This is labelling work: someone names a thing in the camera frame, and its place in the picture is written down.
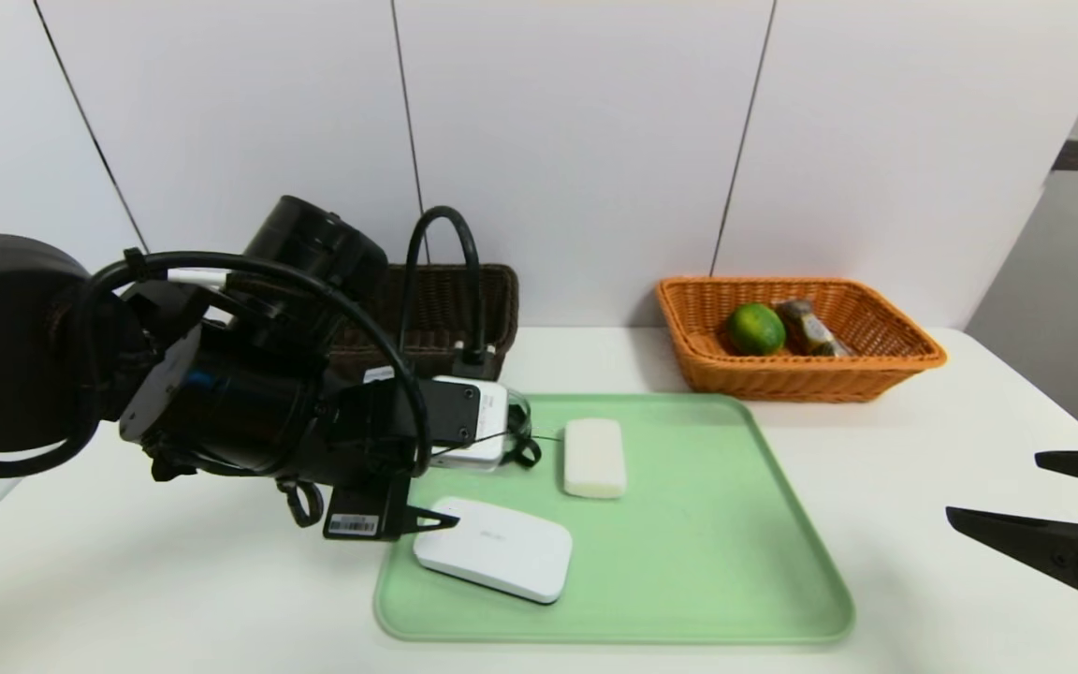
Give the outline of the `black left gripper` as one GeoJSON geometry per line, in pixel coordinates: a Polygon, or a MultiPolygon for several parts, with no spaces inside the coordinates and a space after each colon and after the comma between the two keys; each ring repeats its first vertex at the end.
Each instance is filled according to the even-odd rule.
{"type": "Polygon", "coordinates": [[[452,529],[459,515],[407,505],[407,474],[365,476],[355,486],[335,486],[327,503],[326,540],[395,541],[405,533],[452,529]]]}

